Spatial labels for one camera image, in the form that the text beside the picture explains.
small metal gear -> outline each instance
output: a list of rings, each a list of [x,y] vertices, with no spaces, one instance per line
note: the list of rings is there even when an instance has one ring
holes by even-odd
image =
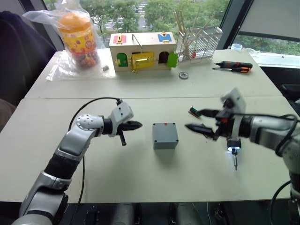
[[[188,73],[187,72],[180,72],[178,74],[178,76],[179,76],[180,79],[183,79],[183,80],[188,79]]]

white cup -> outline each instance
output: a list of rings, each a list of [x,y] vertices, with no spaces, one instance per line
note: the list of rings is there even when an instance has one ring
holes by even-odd
[[[242,50],[243,46],[240,45],[240,44],[232,44],[231,45],[231,49],[234,49],[234,50]]]

gray cylinder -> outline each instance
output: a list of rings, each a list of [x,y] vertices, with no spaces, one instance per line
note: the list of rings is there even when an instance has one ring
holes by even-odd
[[[179,203],[176,210],[176,225],[203,225],[192,203]]]
[[[52,222],[39,214],[26,214],[18,218],[12,225],[52,225]]]
[[[111,225],[134,225],[135,211],[131,203],[117,204]]]

green door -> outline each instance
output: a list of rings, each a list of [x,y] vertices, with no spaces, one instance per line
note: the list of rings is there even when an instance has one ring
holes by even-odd
[[[178,54],[176,53],[170,53],[168,57],[167,66],[168,67],[176,67],[178,60]]]
[[[125,53],[118,53],[117,61],[118,61],[119,67],[128,67],[127,56]]]

orange screwdriver handle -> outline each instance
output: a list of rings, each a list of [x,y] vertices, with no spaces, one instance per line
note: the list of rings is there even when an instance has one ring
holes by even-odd
[[[233,72],[239,72],[239,73],[248,73],[250,72],[251,68],[248,67],[238,67],[238,68],[232,68]]]

